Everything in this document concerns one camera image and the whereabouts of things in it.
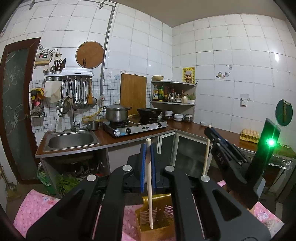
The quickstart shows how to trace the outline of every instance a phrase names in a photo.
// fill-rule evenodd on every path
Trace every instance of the yellow poster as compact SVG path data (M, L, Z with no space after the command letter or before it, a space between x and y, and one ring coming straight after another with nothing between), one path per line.
M186 83L195 83L195 68L188 67L183 68L183 82Z

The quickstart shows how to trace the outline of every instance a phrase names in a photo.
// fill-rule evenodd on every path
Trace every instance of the stainless steel sink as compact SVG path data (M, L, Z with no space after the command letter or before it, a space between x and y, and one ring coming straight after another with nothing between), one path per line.
M97 144L100 144L100 141L92 131L53 133L47 137L43 151L88 147Z

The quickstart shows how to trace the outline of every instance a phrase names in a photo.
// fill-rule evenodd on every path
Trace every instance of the wooden stick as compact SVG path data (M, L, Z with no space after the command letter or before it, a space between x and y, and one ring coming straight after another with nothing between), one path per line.
M151 185L151 139L146 139L146 180L148 192L148 209L150 229L153 229L152 185Z
M204 162L204 168L202 171L203 175L206 175L206 170L207 170L207 160L209 158L209 150L210 150L210 139L207 140L207 148L205 150L205 162Z

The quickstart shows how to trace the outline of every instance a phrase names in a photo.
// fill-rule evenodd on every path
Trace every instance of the green round sign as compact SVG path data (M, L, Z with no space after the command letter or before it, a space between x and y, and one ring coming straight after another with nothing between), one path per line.
M293 117L291 103L286 100L280 100L276 106L276 120L281 126L290 124Z

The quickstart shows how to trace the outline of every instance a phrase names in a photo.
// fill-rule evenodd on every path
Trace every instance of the gas stove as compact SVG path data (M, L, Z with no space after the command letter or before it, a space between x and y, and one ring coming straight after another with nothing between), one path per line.
M144 131L164 128L167 126L168 124L165 120L141 120L139 117L131 118L127 122L121 122L118 124L110 123L109 121L103 122L103 129L113 137L131 135Z

